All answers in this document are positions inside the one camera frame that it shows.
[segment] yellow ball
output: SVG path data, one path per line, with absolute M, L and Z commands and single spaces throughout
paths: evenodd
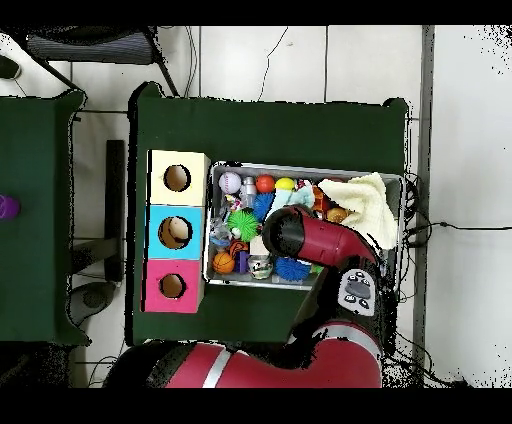
M 295 181 L 293 181 L 291 178 L 279 178 L 276 181 L 276 188 L 280 188 L 282 190 L 293 190 L 295 187 Z

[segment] blue spiky ball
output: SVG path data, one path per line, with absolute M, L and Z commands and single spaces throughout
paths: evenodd
M 252 213 L 259 222 L 263 222 L 273 202 L 274 193 L 261 193 L 256 196 Z
M 276 273 L 288 281 L 302 281 L 309 275 L 311 265 L 303 264 L 292 258 L 277 258 Z

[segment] green spiky ball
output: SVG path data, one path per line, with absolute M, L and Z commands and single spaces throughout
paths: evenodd
M 258 235 L 258 221 L 252 213 L 243 210 L 232 212 L 228 218 L 228 227 L 230 230 L 238 228 L 240 230 L 240 240 L 250 242 Z
M 322 265 L 313 264 L 311 266 L 310 274 L 320 274 L 324 270 Z

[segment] red ball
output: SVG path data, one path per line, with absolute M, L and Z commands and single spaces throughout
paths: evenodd
M 260 175 L 256 179 L 256 188 L 260 193 L 270 193 L 274 190 L 275 181 L 270 175 Z

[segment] pink block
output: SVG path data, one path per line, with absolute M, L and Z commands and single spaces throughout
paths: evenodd
M 160 280 L 178 274 L 185 281 L 185 292 L 178 299 L 165 297 Z M 145 312 L 197 312 L 202 297 L 201 262 L 179 259 L 149 259 L 147 262 Z

